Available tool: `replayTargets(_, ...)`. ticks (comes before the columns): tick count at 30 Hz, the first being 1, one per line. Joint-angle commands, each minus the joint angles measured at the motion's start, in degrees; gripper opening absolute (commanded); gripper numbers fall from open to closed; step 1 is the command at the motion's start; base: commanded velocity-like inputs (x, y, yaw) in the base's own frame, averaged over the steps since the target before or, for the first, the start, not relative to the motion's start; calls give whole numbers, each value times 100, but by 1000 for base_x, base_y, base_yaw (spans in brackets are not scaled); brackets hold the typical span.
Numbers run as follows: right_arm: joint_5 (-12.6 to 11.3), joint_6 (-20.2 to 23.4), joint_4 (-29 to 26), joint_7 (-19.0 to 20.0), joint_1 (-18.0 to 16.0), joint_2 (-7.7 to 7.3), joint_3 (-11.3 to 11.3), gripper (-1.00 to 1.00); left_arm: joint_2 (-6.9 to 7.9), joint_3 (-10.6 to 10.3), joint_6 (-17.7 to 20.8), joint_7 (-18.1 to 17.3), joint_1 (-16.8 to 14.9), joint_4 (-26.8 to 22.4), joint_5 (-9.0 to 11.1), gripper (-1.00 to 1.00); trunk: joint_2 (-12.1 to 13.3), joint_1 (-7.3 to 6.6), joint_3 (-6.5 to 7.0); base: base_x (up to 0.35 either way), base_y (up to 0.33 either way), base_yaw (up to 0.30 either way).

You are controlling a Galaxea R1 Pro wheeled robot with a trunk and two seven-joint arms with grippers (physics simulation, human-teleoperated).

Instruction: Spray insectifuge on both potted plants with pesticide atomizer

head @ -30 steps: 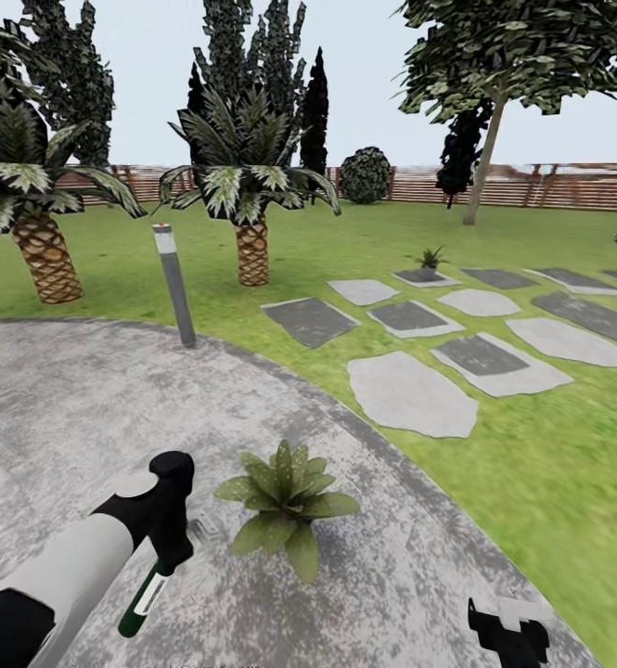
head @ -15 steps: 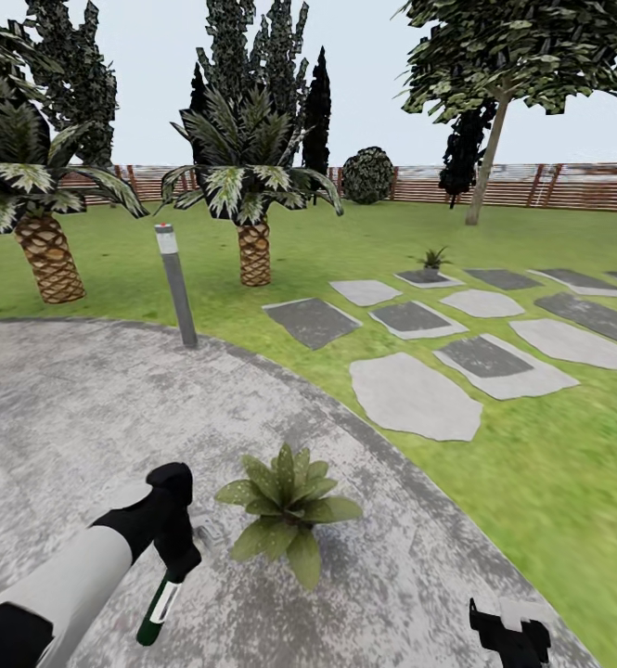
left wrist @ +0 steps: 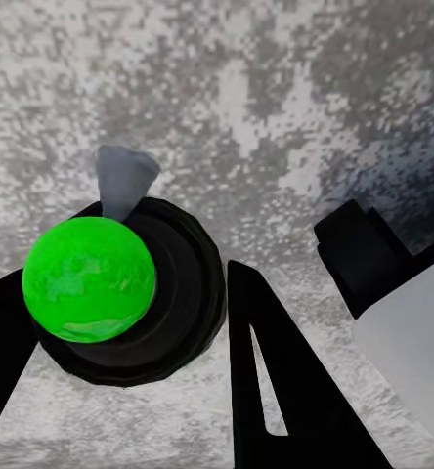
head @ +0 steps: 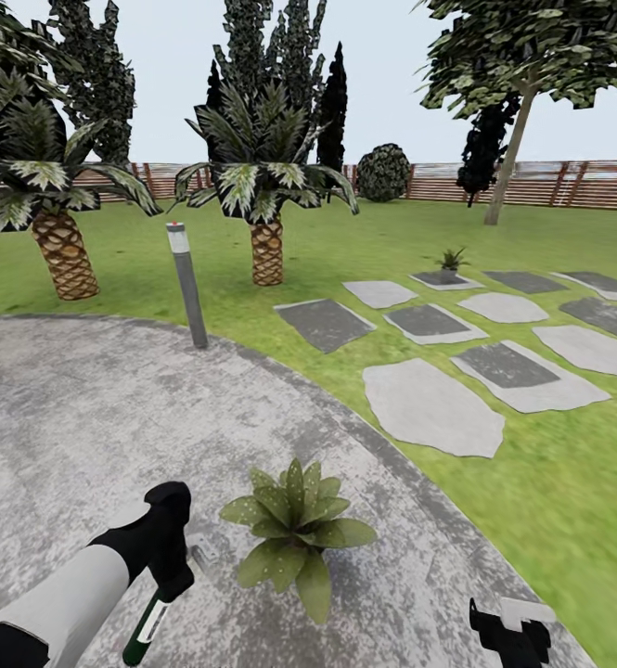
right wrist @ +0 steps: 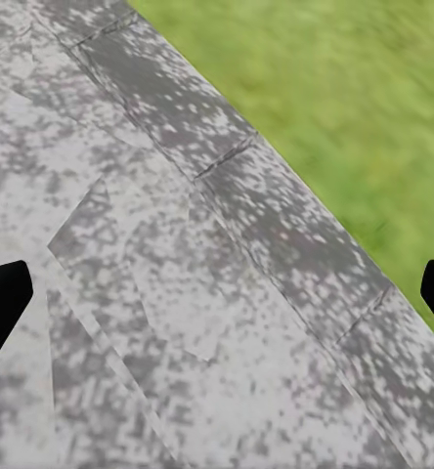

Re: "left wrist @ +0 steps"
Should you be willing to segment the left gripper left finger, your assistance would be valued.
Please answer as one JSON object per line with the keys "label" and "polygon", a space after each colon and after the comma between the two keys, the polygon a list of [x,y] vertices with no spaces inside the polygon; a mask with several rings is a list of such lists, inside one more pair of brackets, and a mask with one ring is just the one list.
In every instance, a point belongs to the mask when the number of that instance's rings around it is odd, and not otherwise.
{"label": "left gripper left finger", "polygon": [[22,271],[0,279],[0,416],[38,342],[22,294]]}

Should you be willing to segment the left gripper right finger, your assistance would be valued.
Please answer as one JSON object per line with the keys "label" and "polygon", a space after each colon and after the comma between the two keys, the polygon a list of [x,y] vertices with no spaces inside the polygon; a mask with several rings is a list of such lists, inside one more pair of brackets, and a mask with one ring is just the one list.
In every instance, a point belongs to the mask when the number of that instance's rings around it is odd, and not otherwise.
{"label": "left gripper right finger", "polygon": [[[235,469],[391,469],[264,276],[231,260],[225,277]],[[250,326],[287,436],[266,430]]]}

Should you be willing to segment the insectifuge atomizer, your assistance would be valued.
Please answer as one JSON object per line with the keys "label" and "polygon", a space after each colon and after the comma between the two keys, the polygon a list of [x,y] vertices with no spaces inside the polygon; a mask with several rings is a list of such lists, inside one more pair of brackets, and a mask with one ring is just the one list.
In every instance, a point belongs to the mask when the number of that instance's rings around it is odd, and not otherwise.
{"label": "insectifuge atomizer", "polygon": [[101,199],[30,249],[24,302],[65,372],[120,388],[166,380],[226,323],[218,246],[198,218],[144,196],[161,174],[156,159],[109,145],[94,156]]}

